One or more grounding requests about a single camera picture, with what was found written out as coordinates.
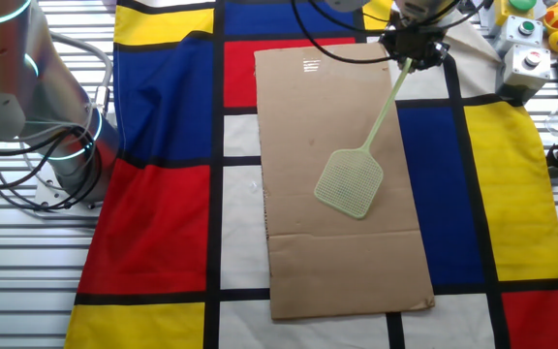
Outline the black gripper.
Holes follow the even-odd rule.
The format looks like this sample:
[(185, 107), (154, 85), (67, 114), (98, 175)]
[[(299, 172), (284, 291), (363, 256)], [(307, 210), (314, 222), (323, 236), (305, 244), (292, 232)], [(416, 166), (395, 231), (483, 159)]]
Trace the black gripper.
[(411, 58), (414, 71), (425, 71), (440, 66), (448, 56), (450, 45), (444, 42), (447, 32), (447, 29), (437, 25), (399, 26), (387, 29), (380, 43), (399, 68), (404, 68), (407, 59)]

